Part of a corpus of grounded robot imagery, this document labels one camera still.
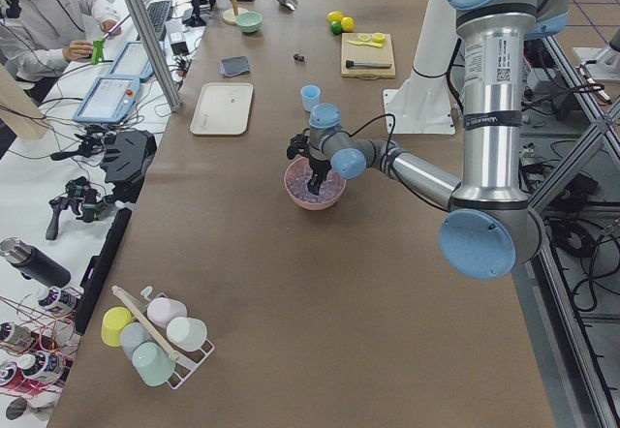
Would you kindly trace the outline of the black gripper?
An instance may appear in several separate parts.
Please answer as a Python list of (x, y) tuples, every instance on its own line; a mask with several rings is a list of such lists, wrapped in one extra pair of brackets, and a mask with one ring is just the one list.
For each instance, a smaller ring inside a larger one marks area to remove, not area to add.
[(287, 148), (287, 158), (293, 160), (296, 156), (307, 158), (310, 169), (312, 169), (312, 177), (307, 183), (308, 191), (317, 196), (320, 192), (320, 182), (324, 182), (331, 170), (329, 160), (321, 160), (315, 158), (310, 153), (309, 129), (305, 128), (300, 133), (291, 138)]

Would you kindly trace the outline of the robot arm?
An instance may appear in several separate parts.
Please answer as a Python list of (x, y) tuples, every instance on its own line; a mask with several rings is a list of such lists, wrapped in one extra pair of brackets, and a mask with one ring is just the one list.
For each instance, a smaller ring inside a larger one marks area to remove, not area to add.
[(543, 223), (518, 178), (524, 44), (560, 32), (569, 0), (447, 0), (464, 47), (464, 162), (453, 176), (392, 139), (357, 139), (339, 109), (316, 106), (287, 156), (305, 158), (318, 193), (330, 170), (352, 179), (375, 168), (447, 213), (440, 248), (452, 267), (480, 279), (509, 273), (535, 256)]

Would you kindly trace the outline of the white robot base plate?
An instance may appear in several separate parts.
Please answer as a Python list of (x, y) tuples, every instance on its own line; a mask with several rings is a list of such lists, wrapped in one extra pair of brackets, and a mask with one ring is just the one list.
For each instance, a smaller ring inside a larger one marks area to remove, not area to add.
[(387, 129), (396, 135), (454, 135), (450, 96), (445, 87), (438, 90), (385, 89), (384, 113)]

